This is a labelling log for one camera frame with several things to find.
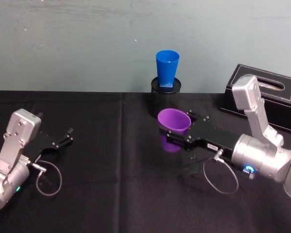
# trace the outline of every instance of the black tissue box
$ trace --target black tissue box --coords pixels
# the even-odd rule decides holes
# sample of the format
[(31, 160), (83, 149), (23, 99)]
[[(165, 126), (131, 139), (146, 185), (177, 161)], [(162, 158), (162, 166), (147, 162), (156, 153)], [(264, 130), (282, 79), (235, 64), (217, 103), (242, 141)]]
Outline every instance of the black tissue box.
[(238, 64), (226, 85), (220, 110), (246, 117), (243, 111), (237, 110), (232, 93), (233, 84), (244, 75), (256, 75), (258, 78), (269, 124), (291, 133), (291, 78), (284, 75)]

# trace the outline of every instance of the blue cup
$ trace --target blue cup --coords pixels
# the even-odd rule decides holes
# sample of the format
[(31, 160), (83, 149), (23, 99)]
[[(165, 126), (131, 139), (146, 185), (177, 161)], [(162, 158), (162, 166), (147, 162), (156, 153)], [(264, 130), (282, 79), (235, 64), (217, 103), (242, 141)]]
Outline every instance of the blue cup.
[(156, 54), (157, 77), (161, 87), (173, 87), (179, 54), (172, 50), (162, 50)]

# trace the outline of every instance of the plastic cup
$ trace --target plastic cup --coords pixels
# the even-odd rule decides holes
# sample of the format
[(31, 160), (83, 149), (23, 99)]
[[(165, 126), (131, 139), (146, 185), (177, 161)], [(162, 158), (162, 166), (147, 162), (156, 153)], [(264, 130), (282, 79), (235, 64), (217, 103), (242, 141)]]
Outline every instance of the plastic cup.
[[(166, 108), (159, 112), (158, 121), (164, 127), (172, 132), (185, 134), (191, 125), (190, 117), (183, 111), (174, 108)], [(167, 137), (161, 135), (162, 147), (168, 152), (177, 152), (180, 146), (167, 142)]]
[(162, 50), (156, 54), (157, 77), (161, 87), (173, 87), (179, 58), (179, 54), (172, 50)]

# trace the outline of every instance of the gray cable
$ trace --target gray cable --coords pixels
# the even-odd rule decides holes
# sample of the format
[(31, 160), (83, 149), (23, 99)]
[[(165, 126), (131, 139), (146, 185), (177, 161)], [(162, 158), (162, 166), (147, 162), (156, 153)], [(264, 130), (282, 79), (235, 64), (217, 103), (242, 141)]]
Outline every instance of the gray cable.
[(48, 161), (45, 161), (45, 160), (38, 160), (37, 162), (38, 163), (41, 162), (41, 163), (45, 163), (45, 164), (49, 164), (49, 165), (53, 166), (57, 170), (58, 175), (59, 175), (59, 179), (60, 179), (60, 181), (59, 181), (59, 187), (58, 187), (57, 191), (54, 192), (54, 193), (48, 194), (48, 193), (43, 192), (39, 188), (38, 183), (39, 183), (39, 180), (40, 180), (40, 177), (41, 177), (41, 174), (42, 174), (42, 173), (40, 173), (38, 175), (38, 177), (37, 177), (37, 180), (35, 181), (35, 186), (36, 186), (37, 190), (39, 191), (39, 193), (41, 193), (42, 195), (47, 196), (47, 197), (51, 197), (51, 196), (56, 195), (60, 191), (60, 189), (62, 188), (62, 183), (63, 183), (63, 178), (62, 178), (62, 174), (60, 173), (60, 170), (58, 169), (58, 167), (56, 165), (52, 164), (51, 162), (48, 162)]
[(205, 163), (203, 164), (203, 171), (204, 171), (204, 176), (205, 176), (205, 178), (206, 178), (206, 180), (208, 181), (208, 183), (217, 191), (217, 192), (219, 192), (219, 193), (221, 193), (221, 194), (225, 194), (225, 195), (228, 195), (228, 194), (233, 194), (233, 193), (236, 193), (237, 192), (237, 190), (238, 190), (238, 187), (239, 187), (239, 183), (238, 183), (238, 179), (237, 179), (237, 176), (236, 176), (236, 174), (235, 174), (235, 172), (232, 170), (232, 168), (227, 164), (227, 163), (225, 163), (224, 162), (224, 160), (222, 160), (222, 159), (220, 159), (220, 160), (218, 160), (218, 162), (220, 162), (220, 163), (222, 163), (222, 164), (224, 164), (225, 166), (227, 166), (227, 168), (231, 171), (231, 173), (232, 173), (232, 175), (233, 175), (233, 177), (234, 177), (234, 179), (235, 179), (235, 181), (236, 181), (236, 188), (232, 191), (232, 192), (223, 192), (223, 191), (221, 191), (221, 190), (219, 190), (210, 180), (209, 180), (209, 178), (207, 177), (207, 175), (206, 175), (206, 172), (205, 172)]

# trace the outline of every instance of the black table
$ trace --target black table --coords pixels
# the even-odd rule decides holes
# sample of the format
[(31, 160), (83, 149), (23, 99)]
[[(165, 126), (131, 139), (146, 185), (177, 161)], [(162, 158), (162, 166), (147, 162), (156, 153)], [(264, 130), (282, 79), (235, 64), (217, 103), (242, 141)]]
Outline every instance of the black table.
[[(0, 233), (291, 233), (291, 199), (282, 184), (237, 173), (233, 195), (213, 190), (202, 174), (179, 178), (196, 150), (167, 153), (160, 147), (157, 122), (147, 112), (149, 94), (1, 92), (0, 149), (11, 113), (43, 112), (41, 129), (60, 137), (70, 127), (75, 141), (57, 164), (63, 187), (54, 198), (38, 194), (29, 179), (0, 211)], [(220, 112), (220, 94), (179, 94), (183, 109), (210, 116), (218, 128), (250, 135), (245, 119)], [(291, 135), (283, 133), (291, 149)], [(231, 175), (207, 165), (212, 180), (232, 189)]]

